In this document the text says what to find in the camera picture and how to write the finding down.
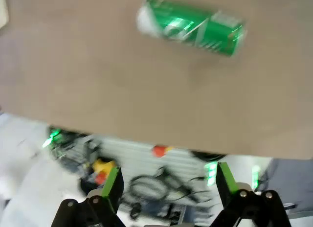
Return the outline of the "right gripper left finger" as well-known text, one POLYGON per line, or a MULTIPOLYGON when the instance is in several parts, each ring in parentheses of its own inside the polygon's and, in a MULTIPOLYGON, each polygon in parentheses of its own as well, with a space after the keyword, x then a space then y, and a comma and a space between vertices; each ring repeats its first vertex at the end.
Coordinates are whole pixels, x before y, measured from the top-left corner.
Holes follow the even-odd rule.
POLYGON ((65 199, 52 222, 53 227, 123 227, 117 216, 124 180, 120 167, 111 170, 103 188, 92 190, 83 202, 65 199))

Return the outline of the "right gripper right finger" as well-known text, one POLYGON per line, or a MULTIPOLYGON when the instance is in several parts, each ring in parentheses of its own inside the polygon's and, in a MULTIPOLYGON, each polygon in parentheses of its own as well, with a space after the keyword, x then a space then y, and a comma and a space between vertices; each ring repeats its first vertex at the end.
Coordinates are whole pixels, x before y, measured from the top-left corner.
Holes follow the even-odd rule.
POLYGON ((223 210, 212 227, 237 227, 241 220, 251 220, 255 227, 290 227, 283 203, 274 190, 260 195, 240 189, 225 162, 217 163, 216 186, 223 210))

